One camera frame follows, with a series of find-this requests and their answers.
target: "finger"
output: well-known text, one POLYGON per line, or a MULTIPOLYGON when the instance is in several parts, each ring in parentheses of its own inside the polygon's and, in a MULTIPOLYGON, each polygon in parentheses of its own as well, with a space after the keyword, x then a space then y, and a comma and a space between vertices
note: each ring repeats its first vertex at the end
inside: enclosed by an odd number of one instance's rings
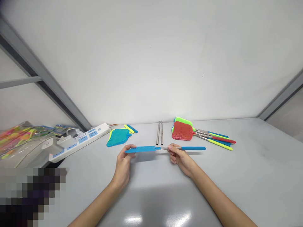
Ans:
POLYGON ((119 155, 118 156, 125 156, 123 155, 127 150, 131 149, 131 148, 136 148, 137 146, 136 145, 133 145, 133 144, 128 144, 128 145, 125 145, 124 148, 120 151, 119 155))
POLYGON ((123 161, 126 161, 126 162, 130 162, 130 160, 132 159, 132 158, 134 158, 135 157, 135 153, 131 153, 131 154, 127 154, 127 156, 124 158, 124 160, 123 161))
POLYGON ((180 145, 175 144, 175 143, 171 143, 170 145, 173 146, 173 147, 181 147, 180 145))
POLYGON ((182 150, 179 150, 178 148, 176 147, 173 147, 171 145, 168 146, 168 149, 171 150, 172 152, 176 153, 177 155, 179 155, 180 157, 183 157, 185 152, 182 151, 182 150))
POLYGON ((170 153, 171 155, 174 155, 175 153, 174 152, 172 152, 172 151, 170 151, 170 150, 167 150, 168 151, 168 153, 170 153))
POLYGON ((170 159, 173 160, 173 161, 176 161, 176 157, 175 157, 175 156, 172 156, 172 155, 171 155, 171 156, 170 156, 170 159))

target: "cable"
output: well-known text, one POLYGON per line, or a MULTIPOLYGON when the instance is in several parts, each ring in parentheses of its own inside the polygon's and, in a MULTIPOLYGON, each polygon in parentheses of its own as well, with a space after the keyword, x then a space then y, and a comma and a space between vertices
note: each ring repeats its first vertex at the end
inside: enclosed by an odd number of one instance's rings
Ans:
MULTIPOLYGON (((72 128, 72 129, 74 129, 74 128, 72 128)), ((66 134, 68 135, 68 131, 69 131, 69 130, 72 130, 72 129, 68 129, 68 130, 66 131, 66 134)), ((77 129, 74 129, 74 130, 77 130, 77 129)))
POLYGON ((49 137, 49 138, 47 138, 47 139, 45 139, 45 140, 43 140, 43 141, 41 141, 41 143, 39 143, 36 147, 34 147, 27 155, 25 155, 19 162, 18 162, 18 164, 14 167, 14 168, 17 168, 19 165, 20 165, 20 163, 34 150, 34 149, 36 149, 40 144, 42 144, 44 141, 46 141, 46 140, 49 140, 49 139, 51 139, 51 138, 54 138, 54 137, 56 137, 56 136, 52 136, 52 137, 49 137))

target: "blue outlet socket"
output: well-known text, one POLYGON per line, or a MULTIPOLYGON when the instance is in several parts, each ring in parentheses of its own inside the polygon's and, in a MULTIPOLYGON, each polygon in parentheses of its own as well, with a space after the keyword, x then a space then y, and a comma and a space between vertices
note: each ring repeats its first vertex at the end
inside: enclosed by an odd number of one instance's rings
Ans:
POLYGON ((84 141, 88 140, 87 136, 84 136, 82 138, 79 139, 79 144, 83 143, 84 141))
POLYGON ((72 146, 68 147, 66 150, 69 150, 69 149, 71 149, 71 148, 75 147, 76 145, 77 145, 77 143, 75 143, 74 145, 72 145, 72 146))
POLYGON ((64 153, 64 148, 63 148, 63 150, 62 150, 60 153, 58 153, 58 154, 53 154, 53 158, 54 158, 54 157, 57 157, 58 155, 60 155, 60 154, 62 154, 62 153, 64 153))
POLYGON ((94 132, 92 132, 92 133, 90 133, 90 134, 88 134, 89 135, 89 137, 90 138, 92 138, 93 136, 95 136, 95 135, 97 135, 98 133, 96 132, 96 131, 94 131, 94 132))
POLYGON ((90 130, 90 131, 88 131, 88 133, 90 133, 90 132, 92 132, 92 131, 95 131, 96 129, 92 129, 92 130, 90 130))

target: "red handle grip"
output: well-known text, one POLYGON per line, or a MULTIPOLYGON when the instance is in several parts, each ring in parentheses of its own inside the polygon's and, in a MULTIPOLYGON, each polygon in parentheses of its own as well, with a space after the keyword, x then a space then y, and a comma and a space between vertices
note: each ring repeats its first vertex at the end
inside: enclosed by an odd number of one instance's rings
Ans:
POLYGON ((212 137, 212 138, 216 139, 216 140, 228 142, 228 143, 236 143, 236 141, 234 141, 234 140, 224 139, 224 138, 221 138, 221 137, 212 137))

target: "hand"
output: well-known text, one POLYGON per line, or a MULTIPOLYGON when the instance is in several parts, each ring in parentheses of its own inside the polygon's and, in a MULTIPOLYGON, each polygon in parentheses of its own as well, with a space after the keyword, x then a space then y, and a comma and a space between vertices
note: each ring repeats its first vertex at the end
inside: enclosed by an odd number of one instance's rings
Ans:
POLYGON ((181 147, 178 144, 171 143, 168 146, 168 152, 170 153, 170 161, 173 164, 177 164, 186 176, 193 178, 193 172, 195 168, 199 166, 195 161, 186 153, 186 151, 179 150, 175 147, 181 147))
POLYGON ((118 189, 122 190, 128 184, 130 160, 135 157, 135 153, 126 154, 125 152, 136 147, 133 144, 126 145, 117 156, 116 170, 111 184, 118 187, 118 189))

